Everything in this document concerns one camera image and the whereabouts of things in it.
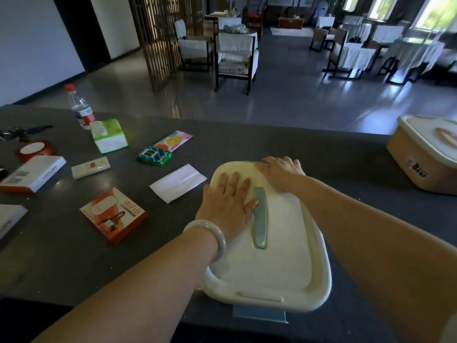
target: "hand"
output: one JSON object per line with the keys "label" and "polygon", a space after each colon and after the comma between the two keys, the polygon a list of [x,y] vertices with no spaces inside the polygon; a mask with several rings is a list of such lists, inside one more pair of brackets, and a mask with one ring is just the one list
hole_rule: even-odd
{"label": "hand", "polygon": [[288,156],[280,159],[267,156],[262,159],[265,162],[256,162],[255,167],[278,189],[292,192],[296,178],[305,176],[300,161]]}
{"label": "hand", "polygon": [[248,194],[251,180],[246,178],[241,187],[236,190],[239,173],[235,172],[227,184],[227,174],[222,173],[218,187],[211,192],[209,184],[203,188],[202,206],[195,219],[211,221],[220,228],[227,243],[231,242],[247,226],[254,208],[259,203],[257,200],[249,201],[243,206]]}

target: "bottle label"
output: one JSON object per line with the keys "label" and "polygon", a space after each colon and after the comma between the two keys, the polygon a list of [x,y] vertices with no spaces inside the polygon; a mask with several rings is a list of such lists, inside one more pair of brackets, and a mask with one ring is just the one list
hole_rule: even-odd
{"label": "bottle label", "polygon": [[90,107],[83,109],[82,111],[75,111],[75,115],[83,127],[88,126],[91,122],[96,120],[92,113],[92,108]]}

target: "plastic bottle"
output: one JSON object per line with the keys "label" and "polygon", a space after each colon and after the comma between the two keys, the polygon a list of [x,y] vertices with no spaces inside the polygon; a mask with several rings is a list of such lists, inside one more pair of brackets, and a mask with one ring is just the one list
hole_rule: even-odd
{"label": "plastic bottle", "polygon": [[64,87],[65,90],[68,91],[68,102],[70,103],[71,110],[75,112],[82,128],[90,130],[89,124],[96,120],[92,113],[92,108],[90,108],[86,100],[78,94],[76,87],[73,84],[65,84]]}

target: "white envelope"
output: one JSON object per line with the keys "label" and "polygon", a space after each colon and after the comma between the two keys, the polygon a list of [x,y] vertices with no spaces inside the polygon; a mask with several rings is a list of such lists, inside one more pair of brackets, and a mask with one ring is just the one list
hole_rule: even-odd
{"label": "white envelope", "polygon": [[189,164],[171,172],[149,187],[165,202],[170,203],[203,183],[206,177]]}

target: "small white packet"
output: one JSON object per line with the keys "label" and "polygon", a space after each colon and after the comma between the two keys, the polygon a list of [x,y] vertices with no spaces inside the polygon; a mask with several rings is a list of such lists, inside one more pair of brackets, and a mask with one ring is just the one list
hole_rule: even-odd
{"label": "small white packet", "polygon": [[165,202],[170,203],[203,183],[206,177],[189,164],[171,172],[149,187]]}
{"label": "small white packet", "polygon": [[84,162],[81,165],[73,166],[71,168],[71,173],[73,174],[74,179],[79,179],[91,175],[93,173],[104,171],[110,167],[111,166],[108,162],[108,159],[106,158],[106,156],[104,156],[94,161],[88,161]]}

